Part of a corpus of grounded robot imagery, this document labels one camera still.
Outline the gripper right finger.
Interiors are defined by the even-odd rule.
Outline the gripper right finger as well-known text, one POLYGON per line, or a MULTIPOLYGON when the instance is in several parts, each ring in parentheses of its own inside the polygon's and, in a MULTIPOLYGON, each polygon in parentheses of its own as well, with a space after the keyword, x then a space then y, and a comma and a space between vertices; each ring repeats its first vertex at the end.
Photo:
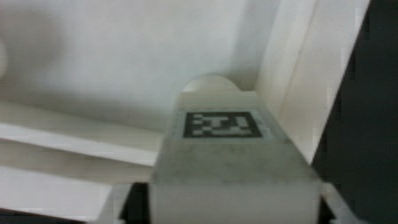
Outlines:
POLYGON ((321 185, 321 207, 317 224, 369 224, 356 216, 330 183, 321 185))

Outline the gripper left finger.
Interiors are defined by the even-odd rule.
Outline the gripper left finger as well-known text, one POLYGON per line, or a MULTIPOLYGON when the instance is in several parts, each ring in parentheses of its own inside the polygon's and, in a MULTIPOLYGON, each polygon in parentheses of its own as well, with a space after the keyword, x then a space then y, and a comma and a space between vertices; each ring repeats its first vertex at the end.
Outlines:
POLYGON ((113 186, 95 224, 150 224, 148 191, 143 182, 113 186))

